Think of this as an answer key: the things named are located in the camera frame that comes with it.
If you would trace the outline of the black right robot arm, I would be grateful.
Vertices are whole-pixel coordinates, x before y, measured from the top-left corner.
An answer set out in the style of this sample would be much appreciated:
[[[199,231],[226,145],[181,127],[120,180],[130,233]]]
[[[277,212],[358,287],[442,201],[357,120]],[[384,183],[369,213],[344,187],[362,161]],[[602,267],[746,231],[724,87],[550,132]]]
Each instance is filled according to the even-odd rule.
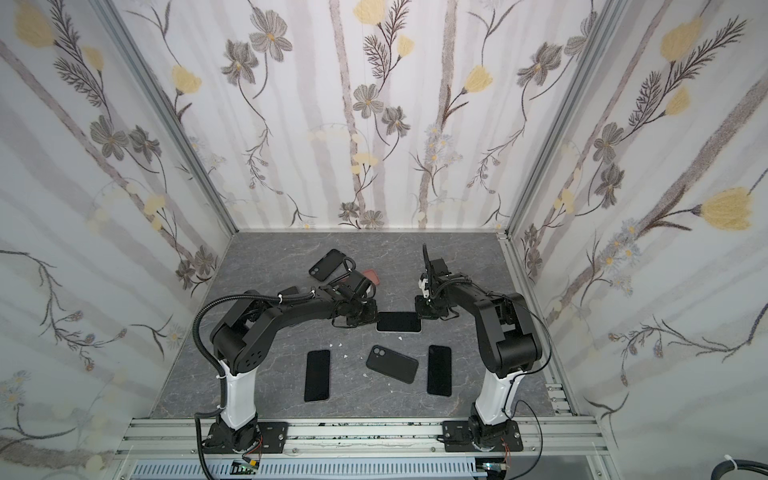
[[[442,259],[424,260],[419,288],[415,309],[420,318],[448,321],[460,311],[472,316],[486,369],[467,426],[463,431],[446,426],[443,441],[480,451],[506,444],[513,434],[511,401],[544,351],[525,299],[518,293],[503,295],[482,288],[470,277],[450,272]]]

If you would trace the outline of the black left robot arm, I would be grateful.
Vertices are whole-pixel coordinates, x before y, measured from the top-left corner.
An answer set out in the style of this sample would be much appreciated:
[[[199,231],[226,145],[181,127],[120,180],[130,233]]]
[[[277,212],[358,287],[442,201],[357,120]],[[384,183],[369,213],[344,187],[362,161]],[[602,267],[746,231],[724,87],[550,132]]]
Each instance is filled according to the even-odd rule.
[[[226,295],[195,315],[191,337],[215,369],[220,397],[216,408],[194,415],[198,453],[216,449],[245,453],[257,447],[255,381],[277,333],[314,320],[344,320],[346,328],[376,320],[376,285],[351,270],[308,293],[261,294],[256,290]]]

